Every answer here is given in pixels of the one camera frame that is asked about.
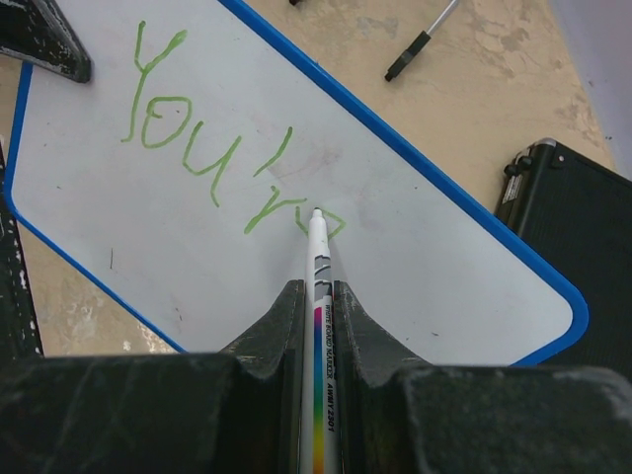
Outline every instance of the blue border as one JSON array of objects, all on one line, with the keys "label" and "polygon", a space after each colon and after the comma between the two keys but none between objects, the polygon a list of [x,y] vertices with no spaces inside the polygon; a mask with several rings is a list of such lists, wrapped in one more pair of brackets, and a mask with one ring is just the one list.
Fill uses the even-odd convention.
[{"label": "blue border", "polygon": [[[496,237],[499,242],[513,252],[569,302],[573,310],[573,321],[568,331],[557,340],[547,344],[534,353],[527,355],[514,365],[531,365],[540,363],[561,350],[571,346],[582,336],[588,327],[589,309],[584,301],[584,298],[574,286],[572,286],[526,244],[519,240],[500,220],[490,214],[487,209],[464,192],[456,183],[450,180],[439,168],[431,163],[428,158],[415,149],[413,145],[388,126],[381,118],[379,118],[333,77],[325,72],[325,70],[323,70],[318,64],[294,46],[286,37],[275,30],[272,25],[260,17],[252,8],[243,3],[241,0],[218,1],[248,27],[250,27],[257,35],[264,39],[270,46],[282,54],[289,62],[296,66],[303,74],[329,94],[350,114],[354,115],[375,135],[381,138],[382,141],[384,141],[396,153],[410,163],[413,168],[424,175],[454,203],[467,212],[470,217],[481,224],[490,234]],[[41,234],[41,232],[39,232],[27,219],[25,219],[15,207],[12,196],[13,178],[15,175],[16,159],[18,156],[20,136],[22,134],[22,125],[24,122],[24,114],[29,96],[32,73],[33,67],[31,65],[24,64],[22,67],[22,75],[20,77],[20,86],[18,89],[13,131],[11,133],[11,149],[9,151],[7,179],[5,182],[5,199],[7,200],[9,208],[14,215],[16,215],[18,220],[20,220],[20,222],[22,222],[29,230],[55,250],[55,252],[72,264],[77,270],[89,278],[96,286],[127,309],[127,311],[133,314],[139,321],[162,337],[174,349],[184,352],[182,347],[168,338],[150,321],[138,314],[127,303],[109,290],[102,282],[97,280],[85,268],[75,262],[69,255]]]}]

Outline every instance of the tan tabletop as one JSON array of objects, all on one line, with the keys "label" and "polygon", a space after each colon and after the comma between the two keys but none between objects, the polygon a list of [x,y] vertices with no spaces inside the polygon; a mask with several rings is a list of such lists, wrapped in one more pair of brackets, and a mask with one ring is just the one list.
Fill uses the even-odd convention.
[{"label": "tan tabletop", "polygon": [[[447,0],[249,3],[491,211],[504,166],[544,136],[612,168],[545,0],[463,0],[391,83],[383,79],[388,66]],[[18,61],[0,56],[5,150],[19,71]],[[48,356],[168,350],[24,228],[21,236]]]}]

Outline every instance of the whiteboard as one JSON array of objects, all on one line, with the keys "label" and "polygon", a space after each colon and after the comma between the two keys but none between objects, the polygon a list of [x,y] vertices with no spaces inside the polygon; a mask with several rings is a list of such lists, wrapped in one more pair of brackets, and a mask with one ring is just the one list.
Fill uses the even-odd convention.
[{"label": "whiteboard", "polygon": [[335,279],[430,362],[538,362],[585,330],[566,280],[247,5],[58,4],[94,79],[24,67],[10,205],[177,349],[222,349],[304,277],[316,205]]}]

